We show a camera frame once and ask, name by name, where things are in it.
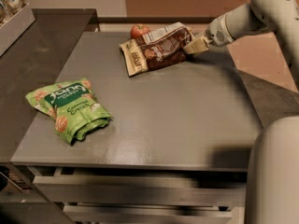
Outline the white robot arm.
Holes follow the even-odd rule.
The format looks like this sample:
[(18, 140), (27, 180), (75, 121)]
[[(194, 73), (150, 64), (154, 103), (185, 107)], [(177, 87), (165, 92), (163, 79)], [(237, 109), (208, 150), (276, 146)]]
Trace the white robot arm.
[[(188, 54), (222, 47), (246, 35), (272, 33), (292, 79), (299, 77), (296, 0), (250, 0), (219, 16), (185, 48)], [(298, 94), (248, 85), (263, 125), (249, 158), (244, 224), (299, 224)]]

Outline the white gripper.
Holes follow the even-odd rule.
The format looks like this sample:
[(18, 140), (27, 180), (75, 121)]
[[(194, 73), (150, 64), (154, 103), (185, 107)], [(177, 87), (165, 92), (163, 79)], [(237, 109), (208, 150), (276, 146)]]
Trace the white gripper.
[(226, 24), (227, 15), (221, 15), (213, 20), (206, 28), (204, 36), (198, 36), (183, 49), (187, 54), (195, 54), (207, 51), (209, 43), (215, 47), (223, 47), (233, 43), (235, 40), (232, 38)]

